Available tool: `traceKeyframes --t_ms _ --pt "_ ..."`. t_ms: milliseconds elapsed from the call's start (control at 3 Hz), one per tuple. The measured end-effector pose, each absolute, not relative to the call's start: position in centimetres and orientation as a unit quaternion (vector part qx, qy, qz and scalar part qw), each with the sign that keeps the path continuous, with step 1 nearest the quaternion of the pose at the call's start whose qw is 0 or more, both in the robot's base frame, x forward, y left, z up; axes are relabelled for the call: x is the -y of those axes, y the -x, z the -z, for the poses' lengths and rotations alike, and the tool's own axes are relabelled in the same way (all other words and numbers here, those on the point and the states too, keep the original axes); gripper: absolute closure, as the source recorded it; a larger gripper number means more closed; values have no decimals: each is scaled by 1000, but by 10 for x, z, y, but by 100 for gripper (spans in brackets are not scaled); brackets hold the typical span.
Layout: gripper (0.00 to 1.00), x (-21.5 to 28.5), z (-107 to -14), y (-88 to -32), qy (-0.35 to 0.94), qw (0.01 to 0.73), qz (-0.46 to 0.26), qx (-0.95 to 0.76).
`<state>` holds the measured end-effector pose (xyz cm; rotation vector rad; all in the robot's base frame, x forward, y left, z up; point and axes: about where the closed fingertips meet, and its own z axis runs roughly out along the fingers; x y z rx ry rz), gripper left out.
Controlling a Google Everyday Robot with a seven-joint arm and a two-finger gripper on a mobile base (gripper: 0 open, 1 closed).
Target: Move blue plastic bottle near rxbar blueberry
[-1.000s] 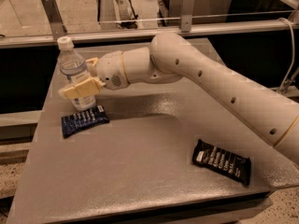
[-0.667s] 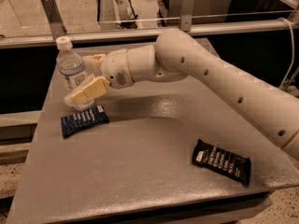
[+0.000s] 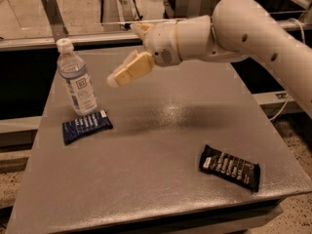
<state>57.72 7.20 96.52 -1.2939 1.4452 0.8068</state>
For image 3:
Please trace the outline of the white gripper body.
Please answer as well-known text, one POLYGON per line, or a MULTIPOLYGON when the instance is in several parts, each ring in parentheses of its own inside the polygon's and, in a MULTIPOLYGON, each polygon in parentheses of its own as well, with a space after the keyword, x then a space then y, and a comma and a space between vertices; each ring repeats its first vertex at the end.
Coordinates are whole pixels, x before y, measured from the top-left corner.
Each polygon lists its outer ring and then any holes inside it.
POLYGON ((177 49, 177 21, 159 22, 145 33, 143 46, 158 66, 173 66, 181 63, 177 49))

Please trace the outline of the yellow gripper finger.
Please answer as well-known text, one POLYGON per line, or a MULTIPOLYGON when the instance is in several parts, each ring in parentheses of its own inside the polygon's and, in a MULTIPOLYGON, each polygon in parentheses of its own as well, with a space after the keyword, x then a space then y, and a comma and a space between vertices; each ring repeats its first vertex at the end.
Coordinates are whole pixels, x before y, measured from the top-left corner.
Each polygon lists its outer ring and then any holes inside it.
POLYGON ((152 23, 132 23, 131 30, 140 40, 145 39, 145 35, 149 29, 153 27, 152 23))
POLYGON ((155 65, 154 58, 148 52, 130 52, 108 77, 107 84, 111 87, 121 87, 152 71, 155 65))

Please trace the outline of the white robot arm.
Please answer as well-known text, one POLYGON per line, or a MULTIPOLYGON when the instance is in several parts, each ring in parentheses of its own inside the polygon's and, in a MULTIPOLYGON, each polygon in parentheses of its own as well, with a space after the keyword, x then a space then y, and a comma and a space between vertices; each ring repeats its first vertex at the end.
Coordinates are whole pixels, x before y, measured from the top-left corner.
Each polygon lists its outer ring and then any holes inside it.
POLYGON ((156 65, 251 58, 312 117, 312 49, 293 38, 254 0, 221 0, 210 17, 137 22, 131 30, 144 51, 132 51, 107 77, 111 87, 124 86, 156 65))

